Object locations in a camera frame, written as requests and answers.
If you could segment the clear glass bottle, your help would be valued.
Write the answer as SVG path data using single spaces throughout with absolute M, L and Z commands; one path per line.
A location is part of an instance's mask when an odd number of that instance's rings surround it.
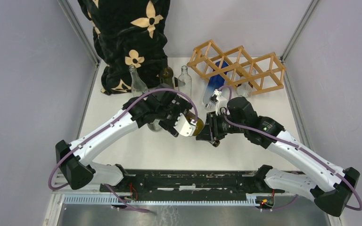
M 181 67 L 181 74 L 178 77 L 178 90 L 192 98 L 192 77 L 188 73 L 188 67 Z
M 244 68 L 246 70 L 246 72 L 249 72 L 250 70 L 250 66 Z M 252 75 L 256 75 L 257 71 L 256 69 L 252 69 Z M 245 77 L 243 76 L 238 76 L 238 80 L 241 80 Z M 241 96 L 241 97 L 245 97 L 245 98 L 250 98 L 253 94 L 253 91 L 254 91 L 254 86 L 249 83 L 249 82 L 246 82 L 246 83 L 241 83 L 237 86 L 237 95 Z

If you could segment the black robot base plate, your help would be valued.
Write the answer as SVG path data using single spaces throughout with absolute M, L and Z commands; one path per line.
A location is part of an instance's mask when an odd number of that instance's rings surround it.
M 138 201 L 244 201 L 247 194 L 277 194 L 263 181 L 261 171 L 127 169 L 128 175 L 112 187 L 133 192 Z

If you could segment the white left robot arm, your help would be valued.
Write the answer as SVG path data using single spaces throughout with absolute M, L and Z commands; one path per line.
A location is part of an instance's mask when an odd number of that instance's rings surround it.
M 60 170 L 67 181 L 65 186 L 73 190 L 94 182 L 111 185 L 118 192 L 125 191 L 129 179 L 122 168 L 96 163 L 94 159 L 115 141 L 155 120 L 174 137 L 190 137 L 196 129 L 198 110 L 190 97 L 171 88 L 159 88 L 131 98 L 91 133 L 69 143 L 61 140 L 55 145 L 57 164 L 49 176 L 49 188 L 62 188 L 52 185 L 55 172 Z

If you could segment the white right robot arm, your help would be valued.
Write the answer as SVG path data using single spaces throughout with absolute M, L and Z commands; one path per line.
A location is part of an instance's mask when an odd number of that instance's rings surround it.
M 297 175 L 263 165 L 253 180 L 259 192 L 270 188 L 291 192 L 311 200 L 335 217 L 348 208 L 352 196 L 358 196 L 355 189 L 360 178 L 358 170 L 342 168 L 322 158 L 297 141 L 280 123 L 259 116 L 246 98 L 233 98 L 219 111 L 208 113 L 196 139 L 216 147 L 228 134 L 243 134 L 251 143 L 278 154 L 302 172 Z

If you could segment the clear bottle with black label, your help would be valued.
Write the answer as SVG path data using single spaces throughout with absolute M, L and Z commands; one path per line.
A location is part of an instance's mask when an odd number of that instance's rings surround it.
M 160 120 L 154 120 L 152 123 L 148 123 L 147 127 L 153 131 L 158 132 L 162 129 L 162 127 L 159 125 Z

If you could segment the blue square glass bottle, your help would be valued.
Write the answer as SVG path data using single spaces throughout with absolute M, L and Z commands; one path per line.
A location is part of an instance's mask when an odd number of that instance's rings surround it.
M 208 85 L 206 86 L 206 90 L 202 99 L 205 110 L 209 112 L 213 110 L 214 106 L 210 102 L 210 97 L 212 96 L 212 94 L 216 89 L 220 88 L 224 84 L 225 84 L 225 79 L 219 74 L 209 79 Z

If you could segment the clear bottle with dark label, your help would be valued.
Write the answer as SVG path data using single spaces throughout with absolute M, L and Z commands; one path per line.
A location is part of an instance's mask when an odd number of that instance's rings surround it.
M 132 79 L 131 91 L 133 97 L 139 97 L 145 93 L 148 93 L 149 92 L 148 87 L 139 77 L 136 66 L 130 65 L 129 72 Z

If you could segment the green wine bottle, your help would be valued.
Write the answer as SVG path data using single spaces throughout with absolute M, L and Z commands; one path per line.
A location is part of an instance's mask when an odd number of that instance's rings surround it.
M 196 115 L 193 112 L 189 111 L 189 113 L 186 115 L 186 118 L 188 120 L 196 119 Z M 203 122 L 199 117 L 196 120 L 197 120 L 197 128 L 193 134 L 193 137 L 196 137 L 205 125 L 209 125 L 209 123 Z M 214 135 L 213 135 L 213 138 L 214 138 L 214 142 L 211 145 L 214 147 L 217 147 L 220 144 L 220 141 L 218 138 L 215 138 Z
M 159 73 L 159 79 L 162 84 L 167 84 L 170 88 L 174 88 L 173 69 L 165 67 Z

